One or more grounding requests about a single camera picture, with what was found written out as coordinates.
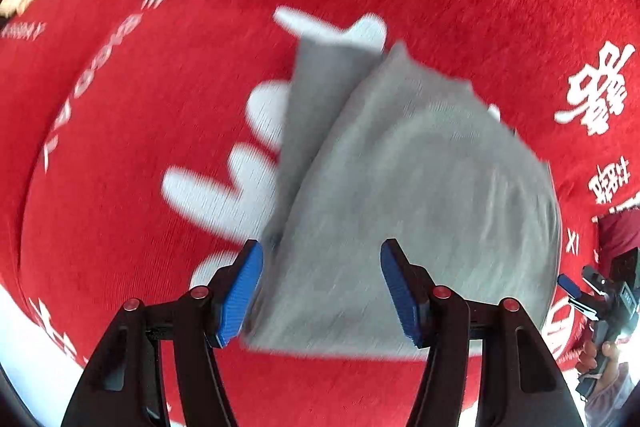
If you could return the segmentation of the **right forearm light sleeve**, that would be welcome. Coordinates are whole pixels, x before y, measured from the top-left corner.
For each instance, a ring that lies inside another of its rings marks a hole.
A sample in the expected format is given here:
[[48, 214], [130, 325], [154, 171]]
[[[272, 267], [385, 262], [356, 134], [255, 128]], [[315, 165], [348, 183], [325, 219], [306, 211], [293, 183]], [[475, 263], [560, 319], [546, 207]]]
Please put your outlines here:
[[593, 392], [585, 405], [586, 425], [592, 427], [615, 426], [624, 405], [634, 391], [627, 363], [617, 366], [617, 376], [603, 390]]

